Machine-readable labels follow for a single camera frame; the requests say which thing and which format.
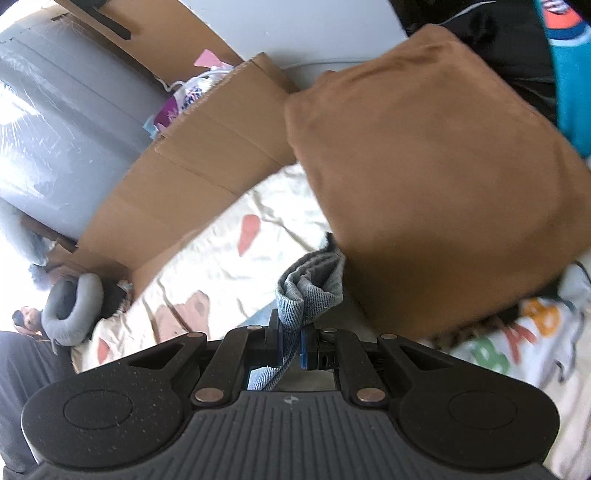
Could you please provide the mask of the blue-grey denim pants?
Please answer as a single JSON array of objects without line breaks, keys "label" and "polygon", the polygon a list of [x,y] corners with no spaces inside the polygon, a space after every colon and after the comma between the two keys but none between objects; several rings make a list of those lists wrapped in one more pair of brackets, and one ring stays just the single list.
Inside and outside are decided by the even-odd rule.
[{"label": "blue-grey denim pants", "polygon": [[276,284],[276,299],[242,323],[266,326],[276,309],[283,328],[283,354],[277,367],[262,367],[249,375],[249,389],[272,390],[301,351],[301,331],[318,317],[338,306],[344,299],[342,273],[346,257],[335,243],[334,235],[325,235],[322,248],[308,253],[287,268]]}]

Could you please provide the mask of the cream bear-print quilt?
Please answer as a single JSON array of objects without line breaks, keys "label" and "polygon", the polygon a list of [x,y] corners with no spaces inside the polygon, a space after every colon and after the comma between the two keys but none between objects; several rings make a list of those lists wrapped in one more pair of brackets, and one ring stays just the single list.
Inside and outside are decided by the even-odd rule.
[{"label": "cream bear-print quilt", "polygon": [[[72,351],[84,372],[200,330],[213,340],[269,319],[281,274],[322,247],[329,224],[293,165],[242,195],[192,240],[123,313],[100,321]],[[516,312],[434,338],[430,346],[541,388],[561,426],[546,466],[562,479],[590,475],[590,258]]]}]

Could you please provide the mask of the black cloth under neck pillow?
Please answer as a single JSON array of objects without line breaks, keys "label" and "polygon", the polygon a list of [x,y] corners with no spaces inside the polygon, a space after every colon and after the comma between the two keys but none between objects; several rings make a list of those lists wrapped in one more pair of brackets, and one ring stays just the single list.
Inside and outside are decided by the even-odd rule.
[{"label": "black cloth under neck pillow", "polygon": [[132,297],[133,285],[127,280],[102,279],[103,303],[100,318],[109,318]]}]

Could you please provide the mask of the grey U-shaped neck pillow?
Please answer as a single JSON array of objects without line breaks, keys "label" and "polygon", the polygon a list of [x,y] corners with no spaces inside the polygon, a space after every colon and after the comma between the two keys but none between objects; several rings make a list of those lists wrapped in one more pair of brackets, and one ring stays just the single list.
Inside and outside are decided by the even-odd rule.
[{"label": "grey U-shaped neck pillow", "polygon": [[60,280],[42,311],[42,328],[48,339],[63,347],[81,344],[99,318],[103,299],[102,282],[93,273]]}]

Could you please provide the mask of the brown cardboard sheet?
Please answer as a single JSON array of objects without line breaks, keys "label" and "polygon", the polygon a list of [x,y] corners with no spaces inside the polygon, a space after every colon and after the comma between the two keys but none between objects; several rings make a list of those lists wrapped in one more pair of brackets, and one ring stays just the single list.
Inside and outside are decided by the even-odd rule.
[{"label": "brown cardboard sheet", "polygon": [[297,90],[264,53],[235,67],[144,151],[51,277],[91,272],[143,292],[243,193],[294,163],[283,106]]}]

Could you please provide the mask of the brown suede cushion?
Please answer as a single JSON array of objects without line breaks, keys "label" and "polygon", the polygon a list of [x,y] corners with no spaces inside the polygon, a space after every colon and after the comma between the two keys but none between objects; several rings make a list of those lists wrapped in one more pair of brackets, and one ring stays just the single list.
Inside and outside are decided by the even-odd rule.
[{"label": "brown suede cushion", "polygon": [[419,340],[539,291],[590,245],[590,172],[449,30],[322,74],[287,139],[381,332]]}]

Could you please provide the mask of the brown teddy bear toy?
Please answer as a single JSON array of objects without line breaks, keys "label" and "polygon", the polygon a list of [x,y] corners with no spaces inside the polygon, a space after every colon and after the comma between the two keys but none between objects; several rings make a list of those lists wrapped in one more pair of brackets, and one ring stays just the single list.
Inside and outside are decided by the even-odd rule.
[{"label": "brown teddy bear toy", "polygon": [[16,330],[33,339],[46,339],[42,327],[42,312],[32,307],[21,307],[12,314]]}]

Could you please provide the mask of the dark grey pillow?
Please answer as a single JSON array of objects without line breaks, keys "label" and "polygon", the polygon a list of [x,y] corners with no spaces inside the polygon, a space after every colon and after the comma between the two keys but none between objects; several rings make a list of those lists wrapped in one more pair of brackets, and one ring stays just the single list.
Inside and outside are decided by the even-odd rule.
[{"label": "dark grey pillow", "polygon": [[36,467],[21,429],[27,401],[40,389],[75,373],[70,349],[1,333],[1,477],[20,479]]}]

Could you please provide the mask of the pink white refill pouch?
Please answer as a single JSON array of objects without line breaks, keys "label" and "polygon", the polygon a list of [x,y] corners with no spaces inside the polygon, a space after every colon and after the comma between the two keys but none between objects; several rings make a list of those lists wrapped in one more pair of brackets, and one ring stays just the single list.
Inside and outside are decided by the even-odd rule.
[{"label": "pink white refill pouch", "polygon": [[204,72],[186,81],[175,81],[170,85],[159,82],[170,96],[160,110],[144,123],[144,130],[154,140],[166,130],[174,120],[214,86],[221,82],[235,67],[219,59],[211,50],[205,49],[195,60],[194,66],[204,68]]}]

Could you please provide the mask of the grey-blue appliance cabinet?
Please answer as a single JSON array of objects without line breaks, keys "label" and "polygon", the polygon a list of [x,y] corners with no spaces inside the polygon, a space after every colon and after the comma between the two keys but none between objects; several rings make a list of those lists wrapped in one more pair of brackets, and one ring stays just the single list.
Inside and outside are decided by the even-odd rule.
[{"label": "grey-blue appliance cabinet", "polygon": [[161,85],[57,4],[1,32],[1,196],[79,238],[150,145]]}]

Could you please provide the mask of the upright brown cardboard panel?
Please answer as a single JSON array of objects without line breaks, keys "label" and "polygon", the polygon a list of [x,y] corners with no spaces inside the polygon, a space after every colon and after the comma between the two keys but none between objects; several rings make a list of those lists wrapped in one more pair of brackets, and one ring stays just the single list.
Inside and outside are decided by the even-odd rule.
[{"label": "upright brown cardboard panel", "polygon": [[127,40],[74,3],[61,1],[59,5],[169,84],[200,73],[194,62],[205,49],[232,66],[242,63],[221,37],[179,1],[106,2],[99,12],[128,30],[131,37]]}]

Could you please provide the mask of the teal patterned blanket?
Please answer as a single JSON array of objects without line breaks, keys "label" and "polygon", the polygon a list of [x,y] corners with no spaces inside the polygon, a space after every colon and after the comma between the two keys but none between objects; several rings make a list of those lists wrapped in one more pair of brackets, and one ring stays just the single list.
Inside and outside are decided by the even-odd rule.
[{"label": "teal patterned blanket", "polygon": [[590,21],[573,1],[536,1],[553,60],[557,124],[584,158],[590,158]]}]

